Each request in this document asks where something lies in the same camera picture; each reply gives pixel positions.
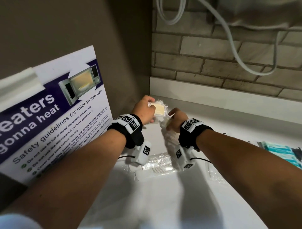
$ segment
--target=wrapped snack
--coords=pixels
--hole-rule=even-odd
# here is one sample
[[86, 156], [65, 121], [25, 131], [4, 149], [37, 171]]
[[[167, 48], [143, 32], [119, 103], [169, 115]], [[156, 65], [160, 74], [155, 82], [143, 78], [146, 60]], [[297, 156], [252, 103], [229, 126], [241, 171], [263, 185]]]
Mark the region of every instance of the wrapped snack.
[[148, 106], [151, 105], [156, 107], [154, 116], [166, 116], [168, 114], [168, 105], [164, 104], [162, 100], [157, 100], [153, 103], [148, 102]]

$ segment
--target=white sleeve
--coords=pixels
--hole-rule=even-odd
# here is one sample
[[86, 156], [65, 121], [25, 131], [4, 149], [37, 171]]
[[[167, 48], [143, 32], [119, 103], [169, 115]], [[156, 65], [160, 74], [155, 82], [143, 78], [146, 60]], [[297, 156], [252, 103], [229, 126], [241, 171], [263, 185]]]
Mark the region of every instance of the white sleeve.
[[6, 214], [0, 215], [1, 229], [42, 229], [42, 227], [24, 215]]

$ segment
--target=qr code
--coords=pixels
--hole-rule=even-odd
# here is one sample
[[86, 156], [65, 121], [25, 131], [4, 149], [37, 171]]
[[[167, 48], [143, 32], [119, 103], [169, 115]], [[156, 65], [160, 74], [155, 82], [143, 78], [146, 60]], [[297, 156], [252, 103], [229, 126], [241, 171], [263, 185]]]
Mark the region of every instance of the qr code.
[[146, 155], [149, 155], [150, 148], [148, 146], [145, 146], [143, 153], [146, 154]]
[[122, 117], [124, 117], [124, 116], [122, 116], [122, 115], [121, 115], [121, 116], [118, 116], [115, 120], [121, 119]]
[[182, 153], [180, 152], [180, 150], [177, 150], [177, 152], [176, 152], [177, 159], [179, 159], [181, 155], [182, 155]]
[[192, 164], [186, 164], [186, 166], [184, 167], [185, 169], [189, 169], [191, 168], [193, 165]]
[[192, 125], [191, 123], [187, 122], [184, 128], [188, 131], [191, 125]]
[[128, 117], [127, 115], [125, 115], [123, 118], [122, 118], [123, 121], [125, 122], [130, 122], [132, 120], [132, 118]]
[[138, 127], [134, 120], [131, 123], [129, 123], [129, 125], [133, 131], [136, 130], [136, 128]]
[[197, 119], [192, 119], [190, 122], [191, 122], [191, 123], [197, 123], [197, 122], [199, 122], [199, 120], [197, 120]]

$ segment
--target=person's left arm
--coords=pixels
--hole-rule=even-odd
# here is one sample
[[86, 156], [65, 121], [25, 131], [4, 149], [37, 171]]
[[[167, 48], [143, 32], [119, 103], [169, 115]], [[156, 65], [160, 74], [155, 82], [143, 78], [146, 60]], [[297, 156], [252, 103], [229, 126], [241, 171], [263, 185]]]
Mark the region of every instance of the person's left arm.
[[[152, 121], [154, 98], [145, 96], [132, 113], [143, 125]], [[28, 216], [44, 229], [77, 228], [100, 192], [126, 144], [120, 132], [110, 129], [64, 158], [16, 199], [5, 213]]]

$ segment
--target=white sensor device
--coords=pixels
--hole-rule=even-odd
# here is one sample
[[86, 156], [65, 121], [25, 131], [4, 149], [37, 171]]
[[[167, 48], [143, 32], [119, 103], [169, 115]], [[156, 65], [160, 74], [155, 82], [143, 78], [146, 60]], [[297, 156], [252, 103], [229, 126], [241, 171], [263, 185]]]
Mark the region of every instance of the white sensor device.
[[141, 146], [134, 147], [134, 152], [132, 155], [135, 156], [135, 158], [131, 158], [131, 162], [139, 165], [147, 164], [151, 147], [151, 142], [144, 139], [144, 143]]
[[181, 145], [177, 145], [175, 148], [175, 154], [177, 157], [177, 162], [182, 169], [190, 169], [195, 162], [190, 161], [190, 158], [194, 157], [193, 154], [194, 147], [184, 148]]

